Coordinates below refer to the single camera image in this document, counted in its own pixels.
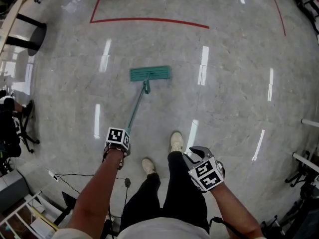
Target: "white sneaker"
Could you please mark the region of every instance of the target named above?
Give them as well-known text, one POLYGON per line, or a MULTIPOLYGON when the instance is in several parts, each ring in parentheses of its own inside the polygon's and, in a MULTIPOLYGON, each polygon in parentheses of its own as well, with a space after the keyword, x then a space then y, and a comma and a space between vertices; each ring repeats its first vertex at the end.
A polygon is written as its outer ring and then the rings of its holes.
POLYGON ((147 175, 156 173, 153 162, 147 157, 142 160, 142 167, 147 175))
POLYGON ((174 132, 170 137, 170 146, 171 146, 171 152, 173 151, 183 151, 184 146, 184 140, 183 136, 180 132, 176 131, 174 132))
POLYGON ((114 221, 114 217, 111 217, 109 212, 107 213, 107 215, 105 217, 105 221, 107 221, 107 220, 110 220, 112 223, 114 221))

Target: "mop handle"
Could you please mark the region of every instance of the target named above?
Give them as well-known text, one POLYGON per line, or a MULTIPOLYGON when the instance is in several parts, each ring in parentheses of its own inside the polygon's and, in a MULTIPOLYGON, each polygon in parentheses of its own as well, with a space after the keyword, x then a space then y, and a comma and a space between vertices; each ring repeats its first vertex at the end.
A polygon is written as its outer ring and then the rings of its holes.
POLYGON ((147 89, 147 81, 149 80, 149 76, 147 77, 147 79, 145 79, 143 81, 143 87, 141 89, 141 92, 139 94, 139 96, 136 98, 136 101, 135 101, 135 105, 134 105, 134 108, 133 110, 131 111, 131 116, 127 122, 127 126, 125 128, 126 132, 128 134, 131 134, 131 129, 132 129, 132 125, 133 125, 133 121, 134 121, 134 118, 135 118, 135 115, 136 115, 136 112, 139 108, 139 105, 140 105, 140 102, 141 102, 141 99, 142 99, 142 96, 143 96, 143 93, 145 92, 145 90, 147 89))

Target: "red line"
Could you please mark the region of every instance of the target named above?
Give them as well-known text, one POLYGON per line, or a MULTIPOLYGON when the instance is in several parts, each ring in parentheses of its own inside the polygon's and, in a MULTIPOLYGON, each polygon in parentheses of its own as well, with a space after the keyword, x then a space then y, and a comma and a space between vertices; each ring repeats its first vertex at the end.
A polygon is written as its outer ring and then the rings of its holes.
POLYGON ((201 25, 197 23, 175 20, 175 19, 166 19, 166 18, 109 18, 109 19, 100 19, 95 21, 90 21, 90 23, 99 23, 99 22, 110 22, 110 21, 127 21, 127 20, 148 20, 148 21, 162 21, 162 22, 172 22, 178 24, 185 24, 191 26, 198 26, 209 29, 209 26, 201 25))
POLYGON ((281 13, 280 13, 280 10, 279 10, 279 7, 278 7, 278 4, 277 4, 276 0, 274 0, 274 1, 275 1, 276 6, 277 6, 277 10, 278 10, 278 12, 279 12, 281 24, 283 25, 284 35, 286 36, 286 30, 285 30, 285 25, 284 25, 283 18, 281 17, 281 13))
POLYGON ((94 18, 94 15, 95 15, 96 9, 98 8, 99 2, 100 2, 100 0, 97 0, 97 1, 96 1, 96 4, 95 4, 95 7, 94 7, 94 10, 93 10, 93 13, 92 13, 92 16, 91 16, 90 23, 93 23, 93 18, 94 18))

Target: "power strip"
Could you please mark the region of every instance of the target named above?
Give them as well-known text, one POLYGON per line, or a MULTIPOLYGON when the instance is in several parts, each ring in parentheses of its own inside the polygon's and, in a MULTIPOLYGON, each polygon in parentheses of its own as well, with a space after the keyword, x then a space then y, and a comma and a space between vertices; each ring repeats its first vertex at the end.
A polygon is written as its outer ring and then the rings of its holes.
POLYGON ((51 171, 49 171, 49 175, 56 181, 56 182, 59 182, 59 177, 55 176, 55 174, 51 171))

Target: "white shirt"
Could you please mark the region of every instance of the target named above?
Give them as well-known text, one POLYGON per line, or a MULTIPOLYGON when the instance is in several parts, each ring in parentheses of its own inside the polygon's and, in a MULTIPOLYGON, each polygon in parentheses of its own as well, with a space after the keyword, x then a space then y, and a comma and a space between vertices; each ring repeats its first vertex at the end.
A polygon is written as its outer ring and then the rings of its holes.
MULTIPOLYGON (((211 239, 202 228, 171 218, 156 218, 136 223, 120 232, 118 239, 211 239)), ((52 239, 92 239, 76 229, 61 229, 52 239)))

